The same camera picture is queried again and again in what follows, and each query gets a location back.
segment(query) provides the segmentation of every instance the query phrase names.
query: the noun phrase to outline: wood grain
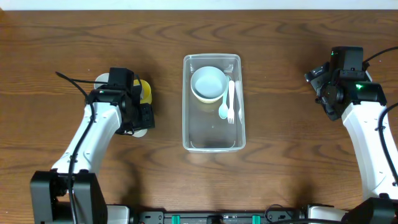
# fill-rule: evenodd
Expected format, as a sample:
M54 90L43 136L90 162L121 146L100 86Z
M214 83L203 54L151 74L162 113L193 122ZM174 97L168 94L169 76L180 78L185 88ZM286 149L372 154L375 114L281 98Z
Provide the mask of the wood grain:
M353 208L361 179L341 121L313 101L303 74L331 47L365 57L398 45L396 11L57 11L0 15L0 223L32 223L29 181L71 141L83 97L54 75L94 80L109 67L153 89L156 128L115 136L99 181L108 203L176 210L264 210L308 202ZM246 147L190 154L182 147L182 60L242 58ZM372 61L373 79L398 101L398 53ZM84 85L86 90L91 85ZM390 113L394 136L398 111Z

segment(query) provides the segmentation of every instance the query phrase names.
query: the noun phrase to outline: cable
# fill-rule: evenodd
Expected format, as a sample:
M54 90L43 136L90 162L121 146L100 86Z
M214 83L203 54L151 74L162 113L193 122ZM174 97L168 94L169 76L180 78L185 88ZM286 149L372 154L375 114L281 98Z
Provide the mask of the cable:
M290 223L318 223L318 224L344 224L341 221L333 221L333 220L321 220L317 218L302 218L296 220L283 220L273 222L272 224L290 224Z
M365 61L363 61L362 64L364 65L364 64L368 63L370 60L372 60L372 59L374 59L375 57L379 56L380 54L384 54L384 53L389 52L389 51L391 51L391 50L398 50L398 46L397 46L397 47L390 47L389 49L382 50L382 51L380 51L379 53L377 53L377 54L373 55L372 57L369 57L368 59L366 59Z
M75 162L76 162L76 156L77 156L77 152L79 150L79 147L81 146L84 138L86 137L88 131L91 128L91 125L93 125L94 120L95 120L95 110L94 110L94 105L92 101L88 101L88 95L87 93L79 86L75 83L74 80L72 80L71 78L68 78L66 75L59 73L59 72L55 72L59 77L66 79L67 81L69 81L70 83L72 83L76 88L79 89L79 91L81 91L81 93L85 96L85 99L87 101L87 103L90 105L91 108L91 116L90 116L90 122L88 123L88 126L86 127L85 131L83 132L83 134L81 135L79 141L76 144L75 149L73 150L72 155L70 156L70 162L69 162L69 170L68 170L68 181L67 181L67 185L68 185L68 191L69 191L69 200L70 200L70 207L72 210L72 218L73 218L73 222L74 224L78 223L77 220L77 213L76 213L76 204L75 204L75 197L74 197L74 193L73 193L73 187L72 187L72 175L73 175L73 168L75 167Z
M272 207L275 207L275 206L279 206L279 207L281 207L281 208L285 208L285 207L283 207L283 206L281 206L281 205L279 205L279 204L272 204L272 205L270 205L270 206L266 209L266 211L264 212L264 217L266 218L266 220L267 220L269 223L272 223L272 221L268 219L268 212L269 212L269 210L270 210ZM290 218L293 218L293 216L292 216L291 214L289 214L288 212L286 212L286 214L287 214L288 216L290 216Z
M394 167L394 164L392 163L390 154L389 154L388 149L387 149L386 140L384 139L384 134L383 134L383 130L384 130L384 128L385 128L385 127L383 126L383 119L384 119L384 117L386 116L386 114L388 113L388 111L394 109L396 106L398 106L398 103L396 103L396 104L394 104L394 105L388 107L387 109L385 109L385 110L381 113L380 118L379 118L379 125L378 125L377 128L378 128L378 130L379 130L379 136L380 136L381 147L383 148L384 155L386 156L388 165L389 165L390 170L391 170L391 172L392 172L392 176L394 177L394 180L395 180L396 184L398 184L398 174L397 174L396 168Z
M98 81L88 81L88 80L77 80L75 78L70 78L70 80L74 82L81 82L81 83L94 83L94 84L108 84L108 82L98 82Z

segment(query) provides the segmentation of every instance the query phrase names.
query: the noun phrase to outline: plastic spoon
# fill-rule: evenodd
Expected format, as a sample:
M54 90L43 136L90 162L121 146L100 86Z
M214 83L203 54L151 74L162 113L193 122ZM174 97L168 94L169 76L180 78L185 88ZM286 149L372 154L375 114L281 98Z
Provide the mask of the plastic spoon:
M228 85L225 89L224 95L223 95L223 103L221 104L220 108L218 108L218 115L220 116L221 119L225 119L228 116L228 107L226 105L226 94L228 93Z

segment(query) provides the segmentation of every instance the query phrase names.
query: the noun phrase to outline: yellow cup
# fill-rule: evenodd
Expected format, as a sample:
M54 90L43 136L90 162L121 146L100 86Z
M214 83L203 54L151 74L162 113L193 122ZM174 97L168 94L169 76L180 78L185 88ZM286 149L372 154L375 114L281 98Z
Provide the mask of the yellow cup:
M145 80L141 80L142 89L144 90L144 98L140 100L139 103L152 103L152 92L150 90L150 85ZM138 80L134 80L134 85L139 85Z

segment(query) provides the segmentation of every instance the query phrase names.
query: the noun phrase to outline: utensil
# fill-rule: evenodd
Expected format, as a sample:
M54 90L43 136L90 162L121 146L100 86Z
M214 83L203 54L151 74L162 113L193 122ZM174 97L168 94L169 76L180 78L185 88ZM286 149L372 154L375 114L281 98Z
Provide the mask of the utensil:
M223 103L221 104L220 108L218 108L218 115L220 116L221 119L225 119L228 116L228 107L226 105L226 94L228 93L228 88L225 89L224 95L223 95Z
M216 67L199 68L191 77L192 93L204 103L219 100L227 87L228 81L224 72Z
M238 97L238 103L239 103L238 116L239 116L239 120L242 123L242 94L241 94L240 85L241 85L241 81L235 82L236 97Z
M228 96L229 96L229 109L228 109L228 123L234 123L234 95L235 95L235 82L230 80L228 84Z

